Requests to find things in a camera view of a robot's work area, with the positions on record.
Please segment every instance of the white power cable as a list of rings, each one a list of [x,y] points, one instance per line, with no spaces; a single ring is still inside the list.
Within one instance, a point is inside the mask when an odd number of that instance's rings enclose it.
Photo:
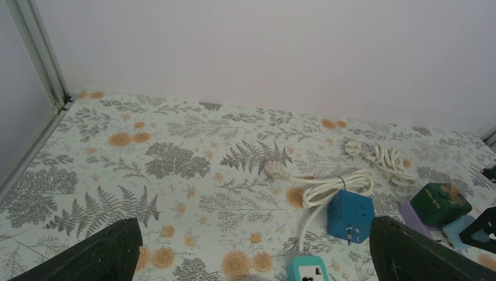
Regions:
[[[273,179],[290,180],[297,183],[319,184],[318,186],[311,187],[303,192],[303,207],[318,207],[307,219],[301,231],[298,250],[302,253],[304,252],[303,244],[308,225],[317,214],[327,206],[332,197],[334,197],[339,190],[347,190],[359,195],[370,196],[374,189],[374,179],[372,178],[370,170],[358,170],[344,174],[342,177],[333,177],[325,180],[307,180],[292,177],[289,173],[283,172],[283,165],[281,162],[269,160],[265,165],[265,171],[267,175]]]
[[[374,163],[379,170],[392,174],[391,181],[397,186],[411,187],[415,185],[416,177],[408,173],[403,166],[400,152],[394,148],[386,149],[383,145],[375,145],[372,150],[365,150],[361,143],[351,140],[346,144],[345,151],[350,155],[360,154]]]

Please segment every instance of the white plug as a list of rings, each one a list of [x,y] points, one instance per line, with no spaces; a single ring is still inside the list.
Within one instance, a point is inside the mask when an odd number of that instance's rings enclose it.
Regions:
[[[268,160],[265,163],[265,172],[273,179],[286,179],[289,174],[283,172],[283,164],[277,160]]]

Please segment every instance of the metal window frame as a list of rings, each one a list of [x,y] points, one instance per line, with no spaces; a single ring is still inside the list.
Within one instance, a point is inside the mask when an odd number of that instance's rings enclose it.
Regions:
[[[0,202],[12,190],[63,119],[66,113],[63,109],[70,100],[70,96],[66,91],[67,87],[63,83],[63,78],[58,71],[59,68],[52,56],[53,50],[39,21],[39,13],[35,2],[33,0],[5,0],[5,4],[47,93],[47,97],[53,105],[53,113],[41,122],[42,126],[22,150],[21,156],[16,160],[16,165],[12,167],[9,177],[4,182],[0,181]]]
[[[34,0],[6,0],[16,27],[21,35],[31,61],[42,80],[50,100],[61,110],[68,100],[67,87],[59,72],[53,49],[41,24],[38,8]]]

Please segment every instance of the floral tablecloth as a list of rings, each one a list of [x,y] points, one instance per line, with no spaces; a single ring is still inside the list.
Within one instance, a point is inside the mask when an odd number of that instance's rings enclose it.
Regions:
[[[287,280],[307,187],[268,179],[264,161],[315,178],[370,167],[343,154],[351,139],[399,149],[418,188],[453,183],[473,216],[496,203],[478,173],[496,155],[469,133],[84,92],[0,206],[1,278],[137,217],[144,246],[135,280]],[[373,175],[376,214],[401,219],[390,175]],[[377,280],[368,241],[347,246],[325,227],[322,212],[304,245],[330,280]],[[465,255],[496,270],[492,254]]]

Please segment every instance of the dark green object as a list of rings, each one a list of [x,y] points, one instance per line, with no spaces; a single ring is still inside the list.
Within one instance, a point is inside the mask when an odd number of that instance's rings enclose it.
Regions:
[[[472,210],[472,205],[450,183],[428,183],[410,201],[423,224],[442,227]]]
[[[142,245],[137,219],[120,220],[11,281],[132,280]]]

